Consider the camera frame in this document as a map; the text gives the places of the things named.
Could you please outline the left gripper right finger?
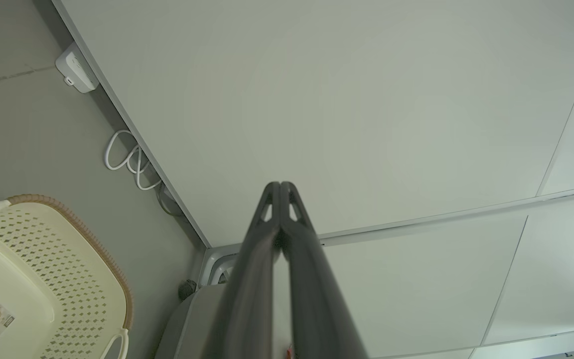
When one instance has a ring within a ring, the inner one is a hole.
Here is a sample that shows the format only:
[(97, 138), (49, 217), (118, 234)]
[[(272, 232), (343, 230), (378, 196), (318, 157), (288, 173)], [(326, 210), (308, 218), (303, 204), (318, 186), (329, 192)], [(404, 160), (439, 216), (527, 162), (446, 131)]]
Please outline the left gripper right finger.
[(280, 185), (280, 245), (288, 262), (296, 359), (367, 353), (296, 186)]

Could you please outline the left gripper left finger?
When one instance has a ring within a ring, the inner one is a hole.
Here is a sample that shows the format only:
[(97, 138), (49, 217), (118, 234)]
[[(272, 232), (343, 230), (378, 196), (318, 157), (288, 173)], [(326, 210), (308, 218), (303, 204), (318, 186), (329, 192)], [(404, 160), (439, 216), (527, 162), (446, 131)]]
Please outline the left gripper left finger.
[(274, 239), (280, 183), (265, 187), (203, 348), (204, 359), (269, 359), (273, 351)]

